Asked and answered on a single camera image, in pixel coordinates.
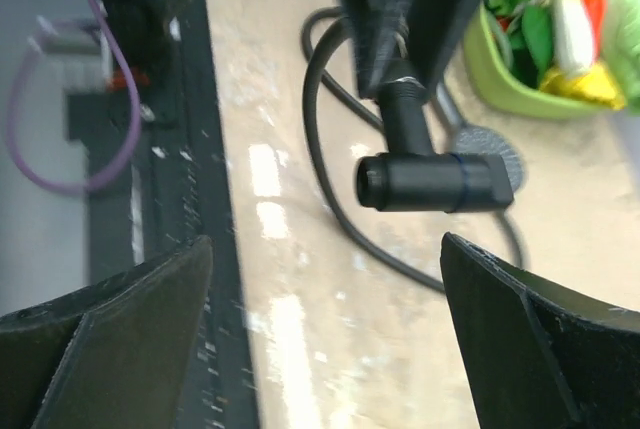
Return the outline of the grey shower head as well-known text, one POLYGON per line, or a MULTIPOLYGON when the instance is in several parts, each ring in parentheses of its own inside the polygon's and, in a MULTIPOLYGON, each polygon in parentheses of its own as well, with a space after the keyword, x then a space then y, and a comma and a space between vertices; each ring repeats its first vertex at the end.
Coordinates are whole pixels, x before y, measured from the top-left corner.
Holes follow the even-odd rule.
POLYGON ((461 113, 446 84, 441 81, 435 91, 432 107, 448 135, 452 152, 499 155, 505 164, 512 190, 523 185, 526 172, 516 148, 500 133, 470 123, 461 113))

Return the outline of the black T-shaped hose holder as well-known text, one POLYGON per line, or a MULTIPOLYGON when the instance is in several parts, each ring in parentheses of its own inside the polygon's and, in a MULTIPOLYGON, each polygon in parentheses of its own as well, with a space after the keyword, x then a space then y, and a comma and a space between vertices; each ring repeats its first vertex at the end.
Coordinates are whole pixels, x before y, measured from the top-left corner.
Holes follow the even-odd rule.
POLYGON ((360 159, 356 194, 380 212, 504 210, 514 194, 499 155, 438 153, 423 113, 427 92, 412 65, 390 63, 376 92, 387 151, 360 159))

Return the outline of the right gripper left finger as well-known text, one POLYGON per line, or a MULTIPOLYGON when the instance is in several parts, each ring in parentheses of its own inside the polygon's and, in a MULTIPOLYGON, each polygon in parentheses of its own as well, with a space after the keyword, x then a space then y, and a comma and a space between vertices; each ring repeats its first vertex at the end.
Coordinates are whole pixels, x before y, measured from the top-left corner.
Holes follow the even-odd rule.
POLYGON ((172 427, 212 272, 199 236, 2 316, 2 427, 172 427))

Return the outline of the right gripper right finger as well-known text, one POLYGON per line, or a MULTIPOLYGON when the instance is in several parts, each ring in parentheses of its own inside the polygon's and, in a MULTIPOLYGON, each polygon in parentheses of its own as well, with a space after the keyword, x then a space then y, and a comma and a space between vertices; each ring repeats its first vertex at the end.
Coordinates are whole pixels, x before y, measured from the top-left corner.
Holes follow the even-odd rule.
POLYGON ((638 427, 638 312, 452 233, 441 272, 481 427, 638 427))

